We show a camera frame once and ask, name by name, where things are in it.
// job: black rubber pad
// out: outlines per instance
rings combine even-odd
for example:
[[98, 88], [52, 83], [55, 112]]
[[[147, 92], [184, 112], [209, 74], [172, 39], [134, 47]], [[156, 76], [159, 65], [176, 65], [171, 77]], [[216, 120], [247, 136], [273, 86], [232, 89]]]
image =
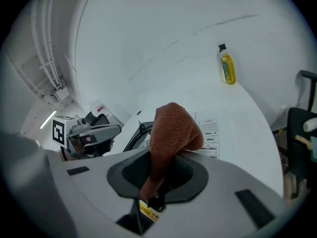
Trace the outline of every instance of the black rubber pad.
[[235, 194], [258, 229], [264, 227], [266, 224], [274, 220], [275, 216], [249, 189], [235, 192]]
[[67, 172], [70, 176], [73, 176], [73, 175], [80, 174], [80, 173], [88, 171], [88, 170], [89, 170], [89, 168], [87, 168], [87, 167], [79, 167], [79, 168], [75, 168], [75, 169], [69, 169], [69, 170], [67, 170]]

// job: white table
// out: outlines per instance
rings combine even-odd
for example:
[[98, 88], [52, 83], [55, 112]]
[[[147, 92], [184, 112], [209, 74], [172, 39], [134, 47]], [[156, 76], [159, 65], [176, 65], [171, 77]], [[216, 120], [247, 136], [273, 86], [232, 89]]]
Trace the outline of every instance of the white table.
[[255, 178], [283, 196], [283, 174], [278, 149], [270, 128], [249, 94], [239, 83], [222, 82], [181, 93], [145, 98], [142, 112], [136, 113], [115, 138], [112, 155], [124, 150], [139, 127], [139, 121], [153, 121], [156, 108], [176, 102], [188, 112], [225, 109], [232, 134], [233, 155], [230, 162], [241, 167]]

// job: brown towel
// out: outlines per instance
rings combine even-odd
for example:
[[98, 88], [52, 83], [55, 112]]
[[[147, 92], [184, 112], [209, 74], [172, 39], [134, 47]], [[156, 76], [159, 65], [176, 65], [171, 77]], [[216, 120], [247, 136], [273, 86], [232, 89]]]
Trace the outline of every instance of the brown towel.
[[177, 152], [198, 150], [203, 144], [201, 130], [183, 107], [171, 102], [158, 108], [150, 138], [151, 172], [140, 190], [140, 197], [155, 196]]

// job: bottle label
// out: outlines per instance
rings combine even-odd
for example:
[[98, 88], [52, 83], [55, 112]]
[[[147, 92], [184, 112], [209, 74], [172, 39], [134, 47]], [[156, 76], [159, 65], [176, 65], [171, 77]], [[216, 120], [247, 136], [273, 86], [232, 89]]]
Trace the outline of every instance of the bottle label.
[[228, 64], [225, 61], [222, 62], [222, 68], [223, 68], [225, 79], [226, 80], [230, 80], [229, 67], [228, 67]]

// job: bottle cap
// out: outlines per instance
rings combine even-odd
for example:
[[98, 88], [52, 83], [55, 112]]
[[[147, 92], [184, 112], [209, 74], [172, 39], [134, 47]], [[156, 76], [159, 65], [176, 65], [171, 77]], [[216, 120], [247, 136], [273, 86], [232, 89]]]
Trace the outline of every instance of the bottle cap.
[[226, 44], [221, 44], [221, 45], [219, 45], [218, 47], [219, 47], [219, 52], [221, 52], [221, 51], [227, 49], [227, 48], [226, 48]]

